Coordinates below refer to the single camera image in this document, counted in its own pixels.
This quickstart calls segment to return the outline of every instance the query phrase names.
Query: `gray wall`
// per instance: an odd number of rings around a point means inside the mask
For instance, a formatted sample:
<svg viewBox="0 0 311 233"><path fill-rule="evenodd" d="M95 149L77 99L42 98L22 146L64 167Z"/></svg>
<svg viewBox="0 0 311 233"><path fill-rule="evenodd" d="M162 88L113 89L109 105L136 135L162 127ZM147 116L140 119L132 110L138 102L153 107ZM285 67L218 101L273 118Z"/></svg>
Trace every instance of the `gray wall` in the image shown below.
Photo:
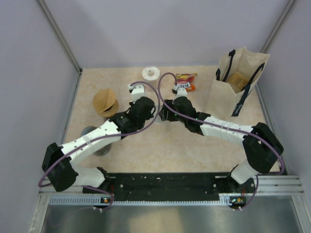
<svg viewBox="0 0 311 233"><path fill-rule="evenodd" d="M24 233L78 75L36 1L0 1L0 22L0 231Z"/></svg>
<svg viewBox="0 0 311 233"><path fill-rule="evenodd" d="M311 1L297 1L269 49L260 80L269 113L311 203Z"/></svg>
<svg viewBox="0 0 311 233"><path fill-rule="evenodd" d="M46 0L84 67L218 64L260 51L288 0Z"/></svg>

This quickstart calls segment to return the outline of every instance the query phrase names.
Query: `red snack package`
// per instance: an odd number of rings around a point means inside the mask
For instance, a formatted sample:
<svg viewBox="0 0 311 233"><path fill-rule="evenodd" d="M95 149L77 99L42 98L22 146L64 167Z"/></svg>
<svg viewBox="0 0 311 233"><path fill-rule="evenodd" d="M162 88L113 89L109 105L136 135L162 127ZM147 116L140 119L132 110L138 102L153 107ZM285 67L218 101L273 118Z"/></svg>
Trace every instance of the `red snack package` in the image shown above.
<svg viewBox="0 0 311 233"><path fill-rule="evenodd" d="M176 74L177 86L185 88L186 91L194 91L195 86L191 82L194 80L195 76L198 76L198 73Z"/></svg>

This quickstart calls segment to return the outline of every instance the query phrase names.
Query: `brown paper bag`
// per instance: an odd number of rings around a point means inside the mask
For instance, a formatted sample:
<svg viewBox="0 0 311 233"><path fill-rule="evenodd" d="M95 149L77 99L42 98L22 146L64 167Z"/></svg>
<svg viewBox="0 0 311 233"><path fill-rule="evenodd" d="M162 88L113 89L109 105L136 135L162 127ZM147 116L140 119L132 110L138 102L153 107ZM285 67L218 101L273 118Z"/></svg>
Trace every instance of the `brown paper bag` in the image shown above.
<svg viewBox="0 0 311 233"><path fill-rule="evenodd" d="M227 120L230 116L238 116L245 99L258 82L269 57L269 54L250 52L246 47L223 55L219 60L206 112L222 120ZM248 80L238 93L236 93L236 88L233 89L227 83L235 73L243 75Z"/></svg>

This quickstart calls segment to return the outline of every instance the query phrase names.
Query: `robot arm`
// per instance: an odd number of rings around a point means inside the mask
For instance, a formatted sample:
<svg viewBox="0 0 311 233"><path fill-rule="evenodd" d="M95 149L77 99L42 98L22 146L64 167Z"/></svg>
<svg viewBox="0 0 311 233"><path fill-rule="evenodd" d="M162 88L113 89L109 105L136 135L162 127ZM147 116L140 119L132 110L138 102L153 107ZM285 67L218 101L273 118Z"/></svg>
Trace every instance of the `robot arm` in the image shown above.
<svg viewBox="0 0 311 233"><path fill-rule="evenodd" d="M130 102L127 111L116 113L97 129L72 142L60 146L53 143L48 146L42 164L44 172L58 159L76 150L61 160L48 174L57 192L64 191L72 185L99 187L105 181L105 171L100 167L79 167L79 163L100 148L142 129L145 121L153 117L155 103L145 97L143 86L130 86L129 91L133 101Z"/></svg>
<svg viewBox="0 0 311 233"><path fill-rule="evenodd" d="M262 144L256 138L244 133L229 131L228 128L256 134L267 141L279 154L283 153L284 149L282 145L266 124L258 123L256 126L244 126L219 120L210 114L197 112L187 98L187 92L184 88L173 88L173 92L176 93L174 100L164 100L172 109L204 122L221 125L221 127L203 124L176 115L165 107L165 105L160 111L162 120L180 121L192 133L218 137L244 147L247 159L241 164L238 164L228 176L229 179L233 179L233 182L243 184L252 176L258 175L259 173L268 173L277 161L277 158L266 145Z"/></svg>

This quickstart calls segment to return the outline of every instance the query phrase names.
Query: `white tape roll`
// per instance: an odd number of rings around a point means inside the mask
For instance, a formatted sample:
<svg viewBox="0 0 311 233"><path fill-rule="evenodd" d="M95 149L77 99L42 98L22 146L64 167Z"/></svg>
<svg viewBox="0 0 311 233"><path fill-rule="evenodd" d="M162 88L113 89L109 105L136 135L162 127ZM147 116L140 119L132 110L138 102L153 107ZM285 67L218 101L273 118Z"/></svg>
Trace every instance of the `white tape roll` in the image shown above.
<svg viewBox="0 0 311 233"><path fill-rule="evenodd" d="M160 70L157 67L146 67L142 70L144 81L151 84L157 90L157 83L160 77ZM152 91L150 86L144 85L146 91Z"/></svg>

